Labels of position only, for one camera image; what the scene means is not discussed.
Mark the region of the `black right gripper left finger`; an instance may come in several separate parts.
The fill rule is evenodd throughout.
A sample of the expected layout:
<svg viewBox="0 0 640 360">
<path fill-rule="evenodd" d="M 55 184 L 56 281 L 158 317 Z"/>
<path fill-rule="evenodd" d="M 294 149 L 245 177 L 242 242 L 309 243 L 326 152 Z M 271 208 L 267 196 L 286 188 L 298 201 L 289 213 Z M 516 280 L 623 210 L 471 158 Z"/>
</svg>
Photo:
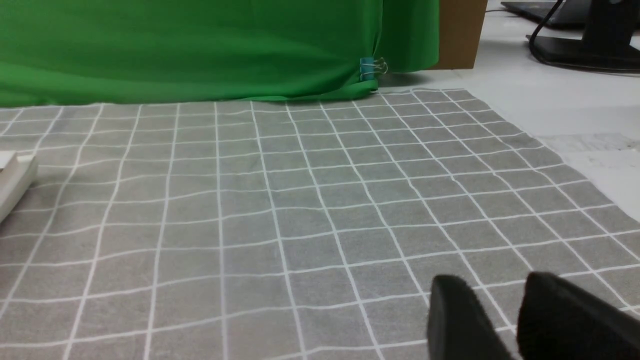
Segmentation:
<svg viewBox="0 0 640 360">
<path fill-rule="evenodd" d="M 459 276 L 436 275 L 426 325 L 430 360 L 512 360 L 476 293 Z"/>
</svg>

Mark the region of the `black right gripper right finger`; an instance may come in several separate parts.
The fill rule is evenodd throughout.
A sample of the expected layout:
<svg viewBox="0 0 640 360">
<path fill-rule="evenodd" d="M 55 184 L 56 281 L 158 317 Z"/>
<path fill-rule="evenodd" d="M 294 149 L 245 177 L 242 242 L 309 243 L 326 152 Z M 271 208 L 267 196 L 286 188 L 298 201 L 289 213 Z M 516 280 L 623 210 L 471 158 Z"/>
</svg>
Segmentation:
<svg viewBox="0 0 640 360">
<path fill-rule="evenodd" d="M 637 360 L 640 323 L 560 276 L 531 272 L 516 341 L 524 360 Z"/>
</svg>

